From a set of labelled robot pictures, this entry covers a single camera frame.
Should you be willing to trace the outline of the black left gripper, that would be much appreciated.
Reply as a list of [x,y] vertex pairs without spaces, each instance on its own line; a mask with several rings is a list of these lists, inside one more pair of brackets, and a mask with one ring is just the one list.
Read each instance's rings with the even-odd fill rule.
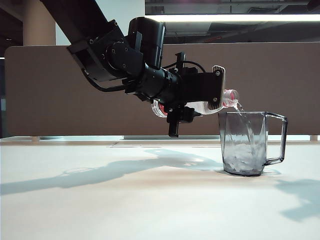
[[184,96],[184,84],[183,77],[189,74],[197,74],[198,70],[193,67],[185,67],[186,54],[179,52],[176,54],[176,63],[173,65],[175,68],[170,68],[169,71],[177,76],[177,92],[174,96],[174,101],[166,104],[166,121],[169,124],[168,136],[179,136],[179,124],[191,123],[194,118],[201,117],[202,114],[195,111],[194,108],[187,107],[188,99]]

